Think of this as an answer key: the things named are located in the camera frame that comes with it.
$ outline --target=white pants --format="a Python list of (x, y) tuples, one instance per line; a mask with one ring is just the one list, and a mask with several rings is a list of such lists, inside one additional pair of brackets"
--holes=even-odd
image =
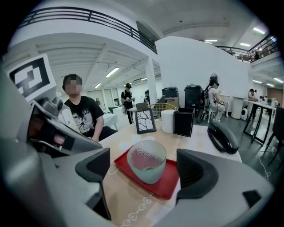
[(217, 112), (216, 115), (212, 118), (213, 121), (219, 121), (225, 112), (225, 107), (219, 103), (215, 103), (214, 105), (210, 104), (209, 108), (212, 112)]

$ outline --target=man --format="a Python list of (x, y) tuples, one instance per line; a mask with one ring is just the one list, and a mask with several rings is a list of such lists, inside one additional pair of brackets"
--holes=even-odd
[(213, 112), (217, 112), (216, 115), (212, 118), (212, 121), (220, 121), (220, 118), (225, 112), (225, 107), (221, 105), (218, 92), (219, 90), (217, 90), (217, 81), (215, 79), (211, 79), (208, 87), (209, 108)]
[(129, 83), (127, 83), (125, 85), (125, 90), (121, 93), (121, 102), (124, 104), (125, 108), (126, 108), (126, 113), (128, 116), (128, 121), (129, 124), (132, 124), (132, 115), (133, 112), (129, 111), (129, 109), (133, 108), (133, 104), (132, 104), (132, 93), (130, 91), (131, 89), (131, 85)]
[[(248, 92), (248, 99), (250, 101), (254, 101), (254, 102), (257, 102), (258, 101), (258, 95), (256, 92), (254, 92), (253, 88), (251, 88)], [(254, 121), (255, 117), (256, 117), (256, 110), (257, 108), (254, 108), (252, 110), (252, 121)]]
[(77, 129), (81, 134), (99, 142), (117, 132), (108, 126), (103, 126), (103, 111), (96, 101), (81, 95), (82, 79), (78, 75), (65, 76), (62, 88), (69, 96), (65, 105), (70, 108)]

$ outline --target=red tray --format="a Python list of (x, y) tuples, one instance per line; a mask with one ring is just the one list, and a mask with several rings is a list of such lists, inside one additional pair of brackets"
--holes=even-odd
[(154, 184), (146, 184), (135, 175), (127, 162), (127, 153), (129, 149), (114, 161), (117, 167), (140, 187), (150, 191), (160, 198), (169, 200), (174, 193), (179, 179), (177, 163), (173, 160), (167, 159), (165, 170), (160, 180)]

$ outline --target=textured glass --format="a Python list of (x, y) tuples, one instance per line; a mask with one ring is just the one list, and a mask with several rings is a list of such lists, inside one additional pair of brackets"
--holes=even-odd
[(163, 175), (166, 150), (156, 141), (142, 141), (129, 150), (127, 162), (140, 180), (147, 184), (154, 184)]

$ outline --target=railing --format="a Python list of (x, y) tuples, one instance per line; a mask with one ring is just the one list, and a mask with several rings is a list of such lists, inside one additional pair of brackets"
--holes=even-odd
[(224, 47), (224, 46), (215, 46), (215, 47), (218, 47), (226, 51), (228, 54), (234, 56), (240, 61), (250, 62), (249, 52), (245, 49), (240, 49), (236, 47)]
[(30, 12), (24, 19), (24, 21), (20, 24), (19, 29), (32, 23), (47, 20), (83, 20), (98, 23), (131, 36), (133, 39), (136, 39), (137, 41), (143, 43), (150, 50), (157, 53), (155, 44), (140, 31), (112, 16), (84, 8), (48, 7), (34, 10)]
[(277, 38), (273, 35), (268, 35), (263, 40), (261, 40), (257, 45), (252, 47), (248, 51), (248, 53), (249, 53), (251, 62), (254, 62), (278, 50), (279, 49), (277, 46)]

